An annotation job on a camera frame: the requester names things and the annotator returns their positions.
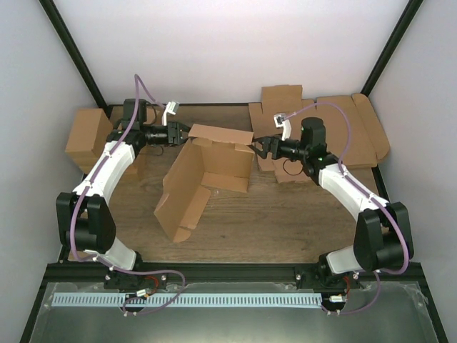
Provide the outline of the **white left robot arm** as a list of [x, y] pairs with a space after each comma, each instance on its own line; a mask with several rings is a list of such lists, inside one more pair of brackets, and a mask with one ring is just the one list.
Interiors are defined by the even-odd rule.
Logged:
[[116, 225], [109, 209], [109, 200], [124, 172], [147, 145], [179, 146], [189, 127], [169, 116], [176, 115], [177, 101], [164, 105], [159, 125], [147, 123], [145, 99], [127, 99], [123, 115], [106, 138], [101, 156], [84, 180], [72, 191], [56, 198], [59, 238], [62, 245], [80, 260], [79, 252], [121, 272], [121, 281], [129, 288], [139, 288], [146, 280], [146, 271], [138, 264], [140, 255], [129, 249], [116, 236]]

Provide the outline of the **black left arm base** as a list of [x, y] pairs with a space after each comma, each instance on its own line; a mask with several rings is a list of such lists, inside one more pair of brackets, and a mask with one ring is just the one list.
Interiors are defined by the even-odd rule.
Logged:
[[119, 291], [137, 291], [140, 289], [163, 289], [166, 286], [169, 273], [161, 272], [158, 264], [143, 262], [135, 266], [136, 272], [155, 271], [155, 274], [148, 275], [132, 275], [118, 271], [110, 271], [105, 268], [105, 289], [117, 289]]

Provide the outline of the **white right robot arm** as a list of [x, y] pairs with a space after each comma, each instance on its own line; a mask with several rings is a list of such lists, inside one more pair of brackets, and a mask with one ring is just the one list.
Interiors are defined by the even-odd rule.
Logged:
[[402, 274], [407, 270], [413, 256], [407, 208], [370, 192], [327, 150], [322, 119], [303, 119], [299, 140], [264, 136], [254, 139], [250, 147], [262, 159], [299, 161], [304, 174], [332, 194], [356, 221], [353, 244], [321, 256], [317, 278], [322, 286], [335, 287], [346, 272]]

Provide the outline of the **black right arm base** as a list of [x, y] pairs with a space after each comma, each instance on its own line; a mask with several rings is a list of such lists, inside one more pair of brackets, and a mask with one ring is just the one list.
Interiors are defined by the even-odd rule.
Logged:
[[297, 264], [293, 273], [299, 289], [312, 289], [315, 292], [342, 292], [347, 286], [357, 284], [350, 272], [333, 274], [325, 264], [320, 262]]

